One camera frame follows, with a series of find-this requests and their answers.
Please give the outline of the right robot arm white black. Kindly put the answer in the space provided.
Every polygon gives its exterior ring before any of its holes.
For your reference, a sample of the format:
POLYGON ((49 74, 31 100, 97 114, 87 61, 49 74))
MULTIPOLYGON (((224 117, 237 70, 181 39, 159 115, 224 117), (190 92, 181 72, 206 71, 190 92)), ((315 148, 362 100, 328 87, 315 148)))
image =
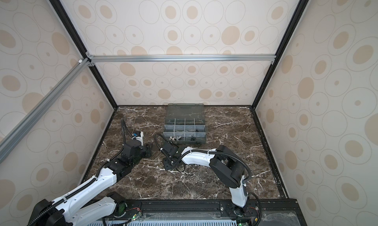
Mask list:
POLYGON ((250 215, 247 201, 247 182, 253 176, 249 166, 233 151, 224 145, 216 149, 204 150, 193 147, 179 147, 162 134, 154 134, 154 142, 164 155, 162 160, 165 170, 185 169, 189 165, 205 166, 215 173, 219 180, 229 188, 232 205, 224 207, 230 210, 230 216, 236 218, 250 215))

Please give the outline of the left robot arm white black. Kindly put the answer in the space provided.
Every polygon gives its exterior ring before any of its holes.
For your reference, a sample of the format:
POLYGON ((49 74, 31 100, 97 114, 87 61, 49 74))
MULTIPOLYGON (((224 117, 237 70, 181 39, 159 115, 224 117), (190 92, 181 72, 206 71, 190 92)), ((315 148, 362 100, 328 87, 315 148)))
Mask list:
POLYGON ((78 187, 52 201, 43 199, 37 203, 28 222, 30 226, 85 226, 126 208, 124 198, 117 193, 88 204, 129 175, 142 159, 152 155, 151 146, 143 142, 143 132, 130 132, 125 120, 121 120, 121 129, 121 150, 78 187))

